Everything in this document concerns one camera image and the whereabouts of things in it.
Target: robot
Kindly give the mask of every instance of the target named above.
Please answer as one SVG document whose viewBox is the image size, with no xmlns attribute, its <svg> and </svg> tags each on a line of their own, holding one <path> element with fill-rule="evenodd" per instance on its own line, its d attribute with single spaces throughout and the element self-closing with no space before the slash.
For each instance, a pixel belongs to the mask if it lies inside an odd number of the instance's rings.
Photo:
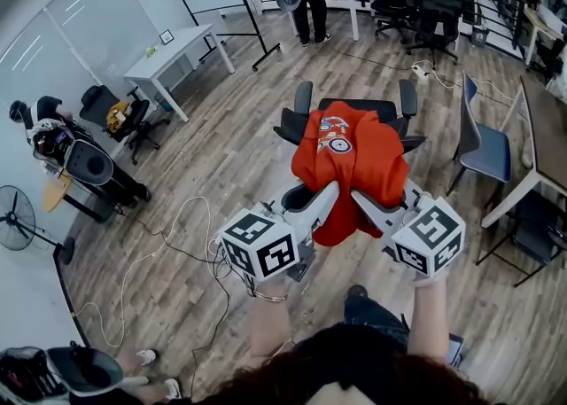
<svg viewBox="0 0 567 405">
<path fill-rule="evenodd" d="M 406 103 L 408 98 L 416 98 L 415 91 L 412 93 L 408 85 L 411 85 L 408 81 L 400 82 L 402 111 L 405 108 L 404 96 Z M 296 112 L 292 116 L 305 118 L 308 116 L 310 90 L 298 89 L 298 94 L 308 94 L 309 102 L 298 101 L 296 95 Z M 289 109 L 285 111 L 282 127 L 276 128 L 275 132 L 296 144 L 306 123 L 290 123 L 292 112 Z M 406 119 L 402 123 L 400 119 L 392 121 L 395 127 L 405 127 L 398 129 L 398 132 L 406 152 L 424 141 L 424 138 L 406 136 L 410 116 L 411 113 L 404 113 Z M 338 117 L 324 118 L 322 131 L 329 133 L 321 139 L 318 150 L 324 146 L 333 148 L 332 142 L 346 142 L 341 136 L 344 134 L 341 132 L 344 124 Z M 299 134 L 293 133 L 291 131 L 296 128 L 291 126 L 302 130 Z M 345 148 L 338 149 L 337 152 L 341 152 Z M 313 260 L 313 232 L 329 217 L 338 194 L 338 182 L 329 183 L 315 193 L 296 178 L 283 186 L 268 202 L 257 203 L 250 210 L 240 210 L 219 230 L 217 240 L 222 244 L 232 267 L 258 282 L 283 271 L 300 281 Z M 351 190 L 351 197 L 372 225 L 383 233 L 381 251 L 424 276 L 437 275 L 462 252 L 466 229 L 462 218 L 443 198 L 433 199 L 409 178 L 400 205 L 394 208 L 385 208 L 357 190 Z"/>
</svg>

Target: dark hair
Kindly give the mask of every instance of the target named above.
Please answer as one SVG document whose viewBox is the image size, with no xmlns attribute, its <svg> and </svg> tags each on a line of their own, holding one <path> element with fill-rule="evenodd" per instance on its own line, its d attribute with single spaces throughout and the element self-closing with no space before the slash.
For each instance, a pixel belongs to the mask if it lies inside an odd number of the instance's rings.
<svg viewBox="0 0 567 405">
<path fill-rule="evenodd" d="M 27 104 L 21 101 L 14 101 L 10 106 L 10 120 L 12 121 L 22 121 L 24 118 L 24 113 L 26 113 Z"/>
<path fill-rule="evenodd" d="M 478 387 L 457 373 L 428 358 L 398 355 L 392 371 L 395 380 L 381 384 L 390 391 L 387 405 L 421 403 L 423 400 L 437 405 L 489 405 Z M 218 391 L 199 405 L 304 405 L 316 391 L 305 380 L 306 369 L 312 360 L 294 352 L 279 354 L 258 369 L 242 369 Z"/>
</svg>

